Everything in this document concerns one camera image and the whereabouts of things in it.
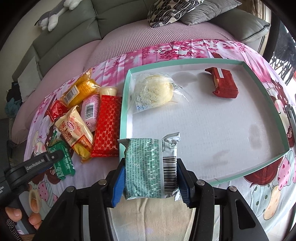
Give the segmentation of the person's left hand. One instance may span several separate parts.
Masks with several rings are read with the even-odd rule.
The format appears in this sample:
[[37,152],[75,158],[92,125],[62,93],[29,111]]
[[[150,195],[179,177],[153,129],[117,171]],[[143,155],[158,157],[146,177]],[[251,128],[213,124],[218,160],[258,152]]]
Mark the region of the person's left hand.
[[8,218],[16,223],[16,230],[24,234],[35,234],[42,223],[40,214],[41,198],[36,189],[24,191],[14,195],[12,200],[4,208],[4,213]]

